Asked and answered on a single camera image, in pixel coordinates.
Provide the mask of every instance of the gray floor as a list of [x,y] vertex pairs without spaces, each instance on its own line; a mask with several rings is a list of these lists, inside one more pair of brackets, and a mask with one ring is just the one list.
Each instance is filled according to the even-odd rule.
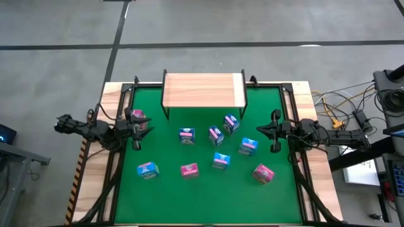
[[[2,0],[0,45],[111,44],[121,9],[122,3],[99,1]],[[404,39],[404,17],[392,0],[137,0],[129,5],[121,43],[394,39]],[[94,107],[109,56],[110,50],[0,51],[0,123],[18,131],[17,146],[52,157],[46,168],[33,166],[41,178],[27,180],[13,226],[63,223],[81,138],[52,127],[59,115],[83,120]],[[404,45],[120,50],[111,80],[161,81],[163,69],[245,69],[259,80],[307,80],[328,91],[370,81],[373,71],[394,69],[402,59]],[[382,117],[371,101],[365,112]],[[320,121],[331,127],[327,118]],[[352,121],[349,128],[356,127]],[[370,140],[382,137],[378,132]],[[341,172],[333,178],[345,221],[398,226],[396,216],[394,224],[367,217],[380,213],[377,188],[347,185]]]

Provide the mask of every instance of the green table surface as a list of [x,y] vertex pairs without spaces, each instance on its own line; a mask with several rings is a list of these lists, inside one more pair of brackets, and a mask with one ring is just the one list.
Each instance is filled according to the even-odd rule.
[[[142,109],[154,126],[134,151],[128,141],[119,189],[116,223],[194,223],[264,224],[301,223],[292,166],[287,161],[288,145],[271,153],[271,141],[256,127],[269,124],[270,113],[282,109],[278,88],[248,88],[248,107],[239,130],[215,148],[208,139],[208,128],[222,127],[223,118],[236,108],[171,108],[170,120],[160,105],[161,88],[138,88],[134,109]],[[196,130],[195,145],[179,142],[179,128]],[[239,154],[243,137],[257,140],[254,156]],[[231,156],[227,170],[212,167],[215,152]],[[137,176],[136,167],[154,161],[160,176],[149,180]],[[199,177],[183,179],[180,166],[197,163]],[[251,173],[260,164],[275,172],[268,184],[260,184]]]

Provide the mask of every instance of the blue box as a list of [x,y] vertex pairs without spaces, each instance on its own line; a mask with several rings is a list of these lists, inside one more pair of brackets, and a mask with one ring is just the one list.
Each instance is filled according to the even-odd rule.
[[213,167],[226,169],[230,165],[230,156],[220,153],[215,153],[213,157]]
[[212,141],[213,145],[219,146],[223,142],[225,135],[217,128],[217,126],[209,127],[209,139]]
[[195,144],[195,129],[180,128],[179,141],[183,144]]
[[136,170],[138,175],[144,179],[150,179],[160,174],[158,166],[152,161],[138,166]]
[[237,132],[237,129],[240,126],[240,122],[231,114],[227,114],[223,118],[223,127],[226,129],[226,131],[232,135],[235,132]]
[[258,141],[248,139],[246,137],[242,138],[241,144],[239,146],[239,153],[252,156],[258,149]]

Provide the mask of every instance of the small box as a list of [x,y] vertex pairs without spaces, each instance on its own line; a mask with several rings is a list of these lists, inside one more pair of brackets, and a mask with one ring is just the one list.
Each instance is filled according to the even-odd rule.
[[239,146],[239,153],[252,156],[258,149],[258,141],[248,139],[246,137],[242,138],[241,144]]
[[275,173],[268,167],[259,164],[252,173],[252,176],[261,183],[268,183],[272,180],[273,176],[275,176]]
[[220,153],[215,153],[213,157],[213,167],[226,169],[230,165],[230,156]]
[[217,126],[209,127],[209,139],[212,141],[213,145],[219,146],[223,142],[225,135],[217,128]]
[[195,129],[180,128],[179,141],[183,144],[195,144]]
[[[143,112],[143,110],[133,110],[132,115],[135,116],[135,117],[139,117],[139,118],[145,118],[146,117],[146,114]],[[147,122],[142,123],[139,126],[140,126],[140,129],[146,129],[147,128]]]
[[223,127],[226,131],[232,135],[234,134],[240,126],[240,122],[231,114],[227,114],[223,119]]
[[199,176],[198,165],[196,163],[192,163],[181,166],[181,176],[184,178],[193,178]]
[[150,161],[137,167],[138,175],[144,179],[150,179],[160,174],[158,166]]

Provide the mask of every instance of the pink box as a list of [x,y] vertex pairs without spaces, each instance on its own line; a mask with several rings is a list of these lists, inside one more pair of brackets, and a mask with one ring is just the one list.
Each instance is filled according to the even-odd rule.
[[259,164],[252,173],[252,176],[261,183],[268,183],[275,176],[275,173],[263,164]]
[[[140,117],[140,118],[145,118],[146,114],[143,112],[143,110],[133,110],[132,115],[135,117]],[[140,124],[140,129],[146,129],[147,128],[147,122]]]
[[181,175],[184,178],[193,178],[199,176],[198,165],[196,163],[192,163],[181,166]]

